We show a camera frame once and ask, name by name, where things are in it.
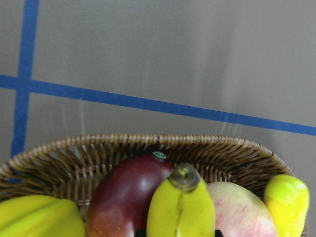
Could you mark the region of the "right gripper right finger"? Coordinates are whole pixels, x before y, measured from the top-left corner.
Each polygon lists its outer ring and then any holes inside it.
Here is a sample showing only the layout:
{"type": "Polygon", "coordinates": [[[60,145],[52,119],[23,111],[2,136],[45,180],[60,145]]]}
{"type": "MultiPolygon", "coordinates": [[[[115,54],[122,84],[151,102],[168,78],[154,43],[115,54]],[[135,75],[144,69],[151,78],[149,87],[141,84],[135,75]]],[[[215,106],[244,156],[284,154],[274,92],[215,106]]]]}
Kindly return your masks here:
{"type": "Polygon", "coordinates": [[[220,230],[215,230],[215,237],[224,237],[220,230]]]}

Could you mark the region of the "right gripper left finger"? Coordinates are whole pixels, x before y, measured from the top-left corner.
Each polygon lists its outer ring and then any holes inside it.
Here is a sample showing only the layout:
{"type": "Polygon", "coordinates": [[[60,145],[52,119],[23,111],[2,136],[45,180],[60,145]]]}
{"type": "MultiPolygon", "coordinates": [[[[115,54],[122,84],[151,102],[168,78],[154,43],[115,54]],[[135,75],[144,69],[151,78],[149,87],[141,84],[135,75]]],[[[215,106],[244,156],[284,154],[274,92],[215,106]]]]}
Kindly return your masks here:
{"type": "Polygon", "coordinates": [[[135,237],[146,237],[146,229],[140,229],[135,232],[135,237]]]}

